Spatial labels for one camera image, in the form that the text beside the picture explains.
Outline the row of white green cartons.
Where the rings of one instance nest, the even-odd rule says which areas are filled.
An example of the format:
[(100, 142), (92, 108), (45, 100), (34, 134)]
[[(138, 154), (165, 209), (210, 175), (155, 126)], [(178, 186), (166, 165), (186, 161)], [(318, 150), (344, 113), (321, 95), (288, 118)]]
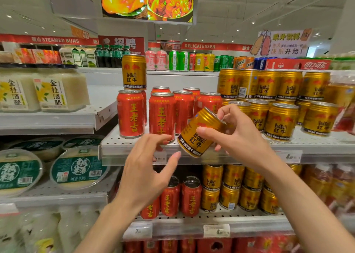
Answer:
[(61, 47), (59, 50), (62, 64), (78, 67), (98, 67), (95, 48)]

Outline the red herbal drink can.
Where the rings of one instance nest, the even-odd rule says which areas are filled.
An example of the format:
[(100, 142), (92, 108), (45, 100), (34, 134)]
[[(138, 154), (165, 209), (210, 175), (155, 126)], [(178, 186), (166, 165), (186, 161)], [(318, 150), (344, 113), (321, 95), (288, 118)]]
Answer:
[(179, 212), (180, 205), (180, 180), (176, 176), (171, 176), (168, 186), (160, 196), (160, 207), (163, 215), (173, 217)]
[(140, 216), (144, 220), (155, 219), (160, 213), (160, 196), (158, 196), (152, 204), (149, 204), (141, 212)]
[(186, 217), (198, 215), (201, 205), (202, 185), (199, 178), (187, 176), (181, 186), (181, 211)]

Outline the group of orange cans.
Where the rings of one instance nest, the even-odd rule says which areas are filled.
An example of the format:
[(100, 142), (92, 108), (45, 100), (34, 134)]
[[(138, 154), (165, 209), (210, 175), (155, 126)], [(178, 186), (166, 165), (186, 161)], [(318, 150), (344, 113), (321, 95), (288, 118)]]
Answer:
[(239, 56), (234, 58), (233, 68), (236, 69), (253, 69), (255, 57)]

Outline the red banner sign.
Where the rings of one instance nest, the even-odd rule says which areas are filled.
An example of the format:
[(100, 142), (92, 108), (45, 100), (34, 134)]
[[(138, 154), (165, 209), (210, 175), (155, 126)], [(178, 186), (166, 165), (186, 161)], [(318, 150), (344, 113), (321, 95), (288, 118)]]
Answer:
[(17, 35), (0, 34), (1, 42), (13, 42), (20, 44), (49, 44), (49, 45), (88, 45), (95, 46), (99, 44), (98, 38), (77, 38), (64, 36), (39, 36), (39, 35)]
[(177, 42), (148, 42), (149, 48), (158, 48), (163, 50), (208, 50), (208, 51), (241, 51), (249, 52), (253, 45), (234, 44), (234, 43), (197, 43), (184, 41)]

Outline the stack of small gold cans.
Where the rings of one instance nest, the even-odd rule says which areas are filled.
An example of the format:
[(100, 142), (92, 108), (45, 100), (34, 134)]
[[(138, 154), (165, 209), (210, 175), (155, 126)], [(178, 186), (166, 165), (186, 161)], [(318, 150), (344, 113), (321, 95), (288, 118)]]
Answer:
[(218, 205), (228, 211), (240, 207), (247, 212), (259, 209), (268, 215), (281, 213), (271, 184), (241, 164), (203, 165), (200, 209), (212, 213)]

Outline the white top shelf board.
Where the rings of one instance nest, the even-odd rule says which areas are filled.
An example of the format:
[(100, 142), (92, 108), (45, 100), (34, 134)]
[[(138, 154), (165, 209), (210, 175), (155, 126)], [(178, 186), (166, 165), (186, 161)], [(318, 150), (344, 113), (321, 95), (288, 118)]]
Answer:
[[(83, 74), (122, 74), (121, 68), (93, 68), (93, 67), (80, 67), (79, 72)], [(355, 76), (355, 70), (293, 70), (302, 72), (330, 72), (331, 75), (336, 76)], [(148, 71), (147, 75), (174, 75), (174, 76), (218, 76), (220, 72), (199, 72), (199, 71)]]

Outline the row of red tea cans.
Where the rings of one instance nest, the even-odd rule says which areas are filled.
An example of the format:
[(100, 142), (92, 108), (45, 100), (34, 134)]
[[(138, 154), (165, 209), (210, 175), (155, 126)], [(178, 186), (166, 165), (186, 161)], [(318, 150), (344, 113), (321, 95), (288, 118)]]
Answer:
[(151, 134), (170, 135), (175, 140), (193, 117), (194, 95), (191, 91), (171, 92), (169, 87), (153, 87), (147, 100), (145, 90), (124, 89), (118, 92), (117, 110), (120, 136), (138, 138), (149, 126)]

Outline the white rice tub yellow label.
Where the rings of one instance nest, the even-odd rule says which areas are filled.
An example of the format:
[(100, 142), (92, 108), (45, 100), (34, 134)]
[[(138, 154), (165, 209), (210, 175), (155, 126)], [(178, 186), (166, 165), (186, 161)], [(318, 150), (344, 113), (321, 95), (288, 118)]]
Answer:
[(75, 112), (89, 105), (86, 77), (72, 64), (37, 64), (33, 83), (41, 112)]
[(0, 112), (35, 113), (40, 111), (33, 77), (36, 64), (0, 63)]

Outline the row of dark green bottles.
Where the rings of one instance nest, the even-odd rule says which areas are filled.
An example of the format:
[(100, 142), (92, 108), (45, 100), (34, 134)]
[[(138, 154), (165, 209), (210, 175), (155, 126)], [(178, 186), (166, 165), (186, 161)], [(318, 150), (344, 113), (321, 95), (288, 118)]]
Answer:
[(122, 68), (123, 56), (130, 53), (128, 46), (97, 45), (95, 57), (98, 67)]

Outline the person's right forearm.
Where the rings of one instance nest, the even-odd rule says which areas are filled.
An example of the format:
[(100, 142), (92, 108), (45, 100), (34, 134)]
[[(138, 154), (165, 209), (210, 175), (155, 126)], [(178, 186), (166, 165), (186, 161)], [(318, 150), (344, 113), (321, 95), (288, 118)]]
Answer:
[(276, 154), (260, 173), (271, 185), (284, 214), (307, 253), (355, 253), (355, 238)]

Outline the group of gold cans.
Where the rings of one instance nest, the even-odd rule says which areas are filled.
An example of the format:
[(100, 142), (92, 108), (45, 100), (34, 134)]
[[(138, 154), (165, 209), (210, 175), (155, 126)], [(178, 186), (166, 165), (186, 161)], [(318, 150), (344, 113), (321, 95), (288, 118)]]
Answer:
[(224, 105), (245, 110), (266, 138), (288, 143), (296, 126), (310, 135), (330, 135), (339, 109), (326, 99), (330, 80), (327, 71), (222, 69), (217, 92)]

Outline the person's right hand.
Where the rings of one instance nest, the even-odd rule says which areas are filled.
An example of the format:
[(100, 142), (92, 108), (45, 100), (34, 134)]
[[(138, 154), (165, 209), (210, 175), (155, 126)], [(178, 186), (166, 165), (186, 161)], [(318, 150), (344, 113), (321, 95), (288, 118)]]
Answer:
[(232, 148), (215, 148), (215, 151), (224, 150), (243, 165), (254, 169), (257, 173), (266, 174), (266, 160), (274, 152), (252, 120), (235, 104), (221, 107), (217, 117), (233, 126), (226, 130), (226, 134), (231, 137)]

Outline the group of dark green cans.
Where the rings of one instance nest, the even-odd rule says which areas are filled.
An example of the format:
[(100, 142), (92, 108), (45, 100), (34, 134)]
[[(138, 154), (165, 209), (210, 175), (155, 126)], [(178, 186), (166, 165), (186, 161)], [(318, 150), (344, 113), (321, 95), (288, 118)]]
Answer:
[(217, 55), (214, 60), (214, 72), (219, 72), (221, 69), (233, 68), (234, 56), (229, 55)]

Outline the gold energy drink can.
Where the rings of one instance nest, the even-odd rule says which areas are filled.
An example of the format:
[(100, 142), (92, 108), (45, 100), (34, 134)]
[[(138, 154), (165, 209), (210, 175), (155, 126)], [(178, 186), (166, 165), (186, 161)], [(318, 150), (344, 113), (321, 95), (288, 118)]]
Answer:
[(147, 89), (147, 64), (145, 56), (136, 54), (123, 55), (122, 80), (124, 89)]
[(227, 123), (220, 120), (217, 115), (207, 107), (201, 109), (181, 131), (176, 138), (179, 146), (187, 154), (194, 158), (200, 158), (213, 143), (211, 140), (201, 137), (197, 133), (198, 127), (212, 128), (218, 132), (225, 133)]

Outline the hanging food picture screen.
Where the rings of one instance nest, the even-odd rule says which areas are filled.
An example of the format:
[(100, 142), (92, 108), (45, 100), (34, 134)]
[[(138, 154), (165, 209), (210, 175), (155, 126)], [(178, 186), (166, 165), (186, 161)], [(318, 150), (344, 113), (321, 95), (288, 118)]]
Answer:
[(192, 24), (195, 0), (100, 0), (105, 18)]

